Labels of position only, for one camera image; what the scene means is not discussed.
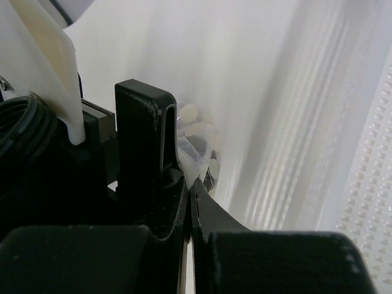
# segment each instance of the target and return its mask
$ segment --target coiled black cable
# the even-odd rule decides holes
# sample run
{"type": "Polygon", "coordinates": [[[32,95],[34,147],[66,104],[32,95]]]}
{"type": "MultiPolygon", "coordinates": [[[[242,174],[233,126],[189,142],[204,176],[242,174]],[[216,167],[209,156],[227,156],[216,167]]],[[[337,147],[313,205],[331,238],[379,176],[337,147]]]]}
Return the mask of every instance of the coiled black cable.
{"type": "Polygon", "coordinates": [[[34,96],[0,103],[0,196],[47,148],[56,115],[34,96]]]}

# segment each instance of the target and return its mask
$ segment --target white plastic piece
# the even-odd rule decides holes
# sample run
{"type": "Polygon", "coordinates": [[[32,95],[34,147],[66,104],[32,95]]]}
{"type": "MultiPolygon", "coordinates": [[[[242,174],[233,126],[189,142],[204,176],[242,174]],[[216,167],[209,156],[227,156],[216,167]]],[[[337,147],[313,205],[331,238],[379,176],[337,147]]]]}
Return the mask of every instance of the white plastic piece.
{"type": "Polygon", "coordinates": [[[37,94],[65,122],[69,140],[85,140],[75,49],[36,0],[3,0],[0,9],[0,75],[15,95],[37,94]]]}

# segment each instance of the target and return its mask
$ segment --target plastic mechanism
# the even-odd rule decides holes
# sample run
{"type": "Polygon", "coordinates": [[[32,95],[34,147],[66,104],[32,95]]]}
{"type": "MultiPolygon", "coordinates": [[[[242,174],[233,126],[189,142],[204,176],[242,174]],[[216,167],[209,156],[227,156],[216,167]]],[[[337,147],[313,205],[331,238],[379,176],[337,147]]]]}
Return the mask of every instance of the plastic mechanism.
{"type": "MultiPolygon", "coordinates": [[[[37,97],[0,104],[0,154],[24,115],[28,129],[40,121],[48,130],[45,139],[29,131],[14,142],[40,143],[28,145],[28,164],[0,195],[1,293],[183,293],[190,235],[199,294],[375,293],[346,237],[252,232],[200,178],[188,192],[175,98],[136,80],[115,92],[118,131],[113,113],[82,100],[86,140],[78,146],[37,97]],[[116,179],[117,190],[108,189],[116,179]]],[[[20,157],[9,159],[0,165],[20,157]]]]}

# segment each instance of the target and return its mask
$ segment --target black plastic tab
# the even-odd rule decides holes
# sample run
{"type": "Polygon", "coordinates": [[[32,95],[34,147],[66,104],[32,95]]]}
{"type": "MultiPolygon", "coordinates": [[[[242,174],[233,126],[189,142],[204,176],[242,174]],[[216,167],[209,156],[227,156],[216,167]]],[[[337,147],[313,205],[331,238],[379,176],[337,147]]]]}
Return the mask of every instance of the black plastic tab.
{"type": "Polygon", "coordinates": [[[118,83],[116,111],[122,200],[132,198],[139,211],[149,211],[165,185],[180,174],[176,148],[176,100],[164,90],[137,80],[118,83]]]}

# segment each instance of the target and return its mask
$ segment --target white dotted surface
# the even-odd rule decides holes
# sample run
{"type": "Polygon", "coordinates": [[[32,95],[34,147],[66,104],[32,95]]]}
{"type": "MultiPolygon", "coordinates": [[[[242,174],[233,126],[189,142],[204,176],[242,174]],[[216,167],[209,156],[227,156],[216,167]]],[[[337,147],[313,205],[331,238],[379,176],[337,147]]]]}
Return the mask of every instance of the white dotted surface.
{"type": "Polygon", "coordinates": [[[392,50],[345,186],[336,228],[361,251],[379,289],[392,293],[392,50]]]}

